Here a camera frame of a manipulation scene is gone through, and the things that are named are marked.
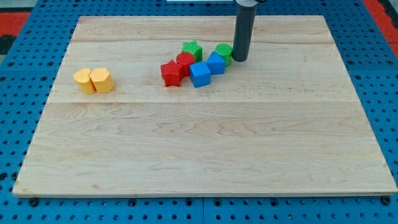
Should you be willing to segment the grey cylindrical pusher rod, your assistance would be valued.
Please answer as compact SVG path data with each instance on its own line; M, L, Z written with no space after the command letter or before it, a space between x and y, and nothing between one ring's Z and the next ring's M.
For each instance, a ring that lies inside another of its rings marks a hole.
M233 41L233 59L244 62L248 59L252 29L258 1L238 0Z

